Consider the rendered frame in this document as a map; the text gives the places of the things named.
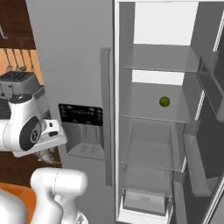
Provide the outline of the green lime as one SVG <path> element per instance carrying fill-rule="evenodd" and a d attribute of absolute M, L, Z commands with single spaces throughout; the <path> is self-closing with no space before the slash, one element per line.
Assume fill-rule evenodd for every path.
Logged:
<path fill-rule="evenodd" d="M 160 98 L 159 100 L 159 104 L 162 106 L 162 107 L 168 107 L 170 105 L 170 98 L 167 97 L 167 96 L 163 96 Z"/>

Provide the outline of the grey fish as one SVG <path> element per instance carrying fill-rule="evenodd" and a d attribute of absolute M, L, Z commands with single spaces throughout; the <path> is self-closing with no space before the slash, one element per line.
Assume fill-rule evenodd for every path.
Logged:
<path fill-rule="evenodd" d="M 51 165 L 56 165 L 58 161 L 55 160 L 55 157 L 53 155 L 54 152 L 55 152 L 54 148 L 39 151 L 37 153 L 38 161 L 42 161 Z"/>

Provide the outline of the glass fridge shelf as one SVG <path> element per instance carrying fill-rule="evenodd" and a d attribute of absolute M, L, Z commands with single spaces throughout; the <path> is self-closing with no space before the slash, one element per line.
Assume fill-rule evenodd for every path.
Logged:
<path fill-rule="evenodd" d="M 196 73 L 199 59 L 189 45 L 134 44 L 125 69 Z"/>
<path fill-rule="evenodd" d="M 167 96 L 168 107 L 159 104 Z M 186 98 L 181 86 L 132 83 L 120 108 L 121 115 L 133 118 L 185 123 L 190 120 Z"/>

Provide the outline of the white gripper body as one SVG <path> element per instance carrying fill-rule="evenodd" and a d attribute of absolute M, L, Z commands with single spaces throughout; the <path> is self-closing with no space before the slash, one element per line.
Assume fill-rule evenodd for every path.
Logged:
<path fill-rule="evenodd" d="M 30 155 L 32 153 L 43 151 L 49 148 L 57 147 L 59 145 L 65 144 L 67 142 L 67 137 L 62 134 L 59 136 L 55 136 L 49 140 L 44 140 L 42 142 L 37 142 L 30 150 L 28 151 L 14 151 L 13 155 L 16 158 L 21 158 L 23 156 Z"/>

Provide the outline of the grey door bin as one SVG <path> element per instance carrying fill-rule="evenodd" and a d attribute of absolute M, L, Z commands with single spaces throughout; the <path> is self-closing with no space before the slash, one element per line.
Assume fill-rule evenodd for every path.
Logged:
<path fill-rule="evenodd" d="M 193 120 L 185 124 L 185 154 L 193 194 L 197 197 L 209 197 L 213 194 L 219 179 L 206 177 L 197 140 L 199 127 L 200 121 Z"/>
<path fill-rule="evenodd" d="M 220 52 L 203 54 L 199 59 L 198 79 L 217 118 L 224 123 L 224 88 L 215 75 Z"/>

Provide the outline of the grey fridge body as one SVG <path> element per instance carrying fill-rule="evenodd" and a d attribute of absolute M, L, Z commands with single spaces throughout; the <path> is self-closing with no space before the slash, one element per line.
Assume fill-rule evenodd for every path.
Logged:
<path fill-rule="evenodd" d="M 197 73 L 125 69 L 134 44 L 191 46 L 200 2 L 210 0 L 115 0 L 115 217 L 123 224 L 173 224 L 174 176 L 186 169 L 183 136 L 186 123 L 196 119 L 202 102 Z M 122 116 L 120 108 L 132 83 L 181 86 L 190 120 L 169 122 Z M 180 167 L 167 171 L 149 166 L 122 164 L 123 146 L 128 142 L 133 119 L 174 123 L 177 132 Z M 123 207 L 123 192 L 162 195 L 172 202 L 166 216 L 135 212 Z M 214 219 L 224 224 L 224 197 Z"/>

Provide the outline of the hanging metal utensil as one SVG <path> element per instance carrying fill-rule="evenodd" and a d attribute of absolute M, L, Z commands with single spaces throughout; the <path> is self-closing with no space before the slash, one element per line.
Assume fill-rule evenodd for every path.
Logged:
<path fill-rule="evenodd" d="M 35 73 L 34 65 L 33 65 L 33 63 L 32 63 L 32 54 L 31 54 L 31 50 L 30 50 L 30 49 L 28 49 L 28 50 L 27 50 L 27 52 L 28 52 L 29 57 L 30 57 L 30 62 L 31 62 L 31 71 L 32 71 L 33 73 Z"/>
<path fill-rule="evenodd" d="M 8 54 L 6 48 L 4 48 L 4 52 L 5 52 L 5 55 L 6 55 L 6 59 L 8 61 L 8 66 L 7 66 L 6 71 L 9 72 L 9 71 L 12 71 L 12 65 L 11 65 L 10 58 L 9 58 L 9 54 Z"/>
<path fill-rule="evenodd" d="M 13 53 L 13 56 L 14 56 L 14 60 L 16 62 L 16 70 L 20 70 L 20 67 L 18 65 L 18 60 L 17 60 L 17 57 L 16 57 L 16 52 L 15 52 L 15 49 L 12 49 L 12 53 Z"/>
<path fill-rule="evenodd" d="M 26 71 L 27 67 L 26 67 L 26 64 L 25 64 L 25 58 L 24 58 L 22 49 L 19 49 L 19 52 L 20 52 L 20 55 L 21 55 L 21 58 L 22 58 L 22 61 L 23 61 L 23 65 L 20 67 L 20 70 L 21 71 Z"/>

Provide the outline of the open grey fridge door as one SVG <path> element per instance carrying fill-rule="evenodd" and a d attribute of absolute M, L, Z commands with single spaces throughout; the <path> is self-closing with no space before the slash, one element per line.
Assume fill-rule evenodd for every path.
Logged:
<path fill-rule="evenodd" d="M 215 75 L 224 88 L 224 0 L 199 3 L 191 47 L 199 59 L 205 53 L 220 52 Z M 195 119 L 200 121 L 197 133 L 199 151 L 206 178 L 219 180 L 211 196 L 195 196 L 186 160 L 185 172 L 174 176 L 173 224 L 223 224 L 214 217 L 224 197 L 224 122 L 217 120 L 203 88 L 201 99 Z"/>

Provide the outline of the dark wood wall cupboard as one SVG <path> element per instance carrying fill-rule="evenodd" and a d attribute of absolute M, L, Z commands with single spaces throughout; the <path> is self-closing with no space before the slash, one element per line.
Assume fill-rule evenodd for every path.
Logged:
<path fill-rule="evenodd" d="M 0 26 L 0 48 L 36 49 L 25 0 L 0 0 Z"/>

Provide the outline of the dark wood base cabinet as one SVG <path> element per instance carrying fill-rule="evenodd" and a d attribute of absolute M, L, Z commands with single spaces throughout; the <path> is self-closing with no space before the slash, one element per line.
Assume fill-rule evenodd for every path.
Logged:
<path fill-rule="evenodd" d="M 42 167 L 61 168 L 60 154 L 57 148 L 50 150 L 53 164 L 39 161 L 34 155 L 15 157 L 12 152 L 0 152 L 0 182 L 29 186 L 32 173 Z"/>

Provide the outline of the clear fridge drawer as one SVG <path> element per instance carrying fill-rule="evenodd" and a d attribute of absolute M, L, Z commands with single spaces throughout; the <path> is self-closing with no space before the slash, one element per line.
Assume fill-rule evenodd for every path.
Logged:
<path fill-rule="evenodd" d="M 161 216 L 166 216 L 172 208 L 172 202 L 165 196 L 131 190 L 123 192 L 122 205 L 131 211 Z"/>
<path fill-rule="evenodd" d="M 180 167 L 175 124 L 133 119 L 128 142 L 122 148 L 123 165 L 141 165 L 175 171 Z"/>

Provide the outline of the grey fridge door with dispenser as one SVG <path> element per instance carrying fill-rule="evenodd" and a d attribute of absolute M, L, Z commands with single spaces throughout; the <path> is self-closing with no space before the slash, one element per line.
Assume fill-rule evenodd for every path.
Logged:
<path fill-rule="evenodd" d="M 63 167 L 85 172 L 77 199 L 89 224 L 116 224 L 115 190 L 106 185 L 100 51 L 110 48 L 110 124 L 113 129 L 113 0 L 26 0 L 52 118 L 67 142 Z"/>

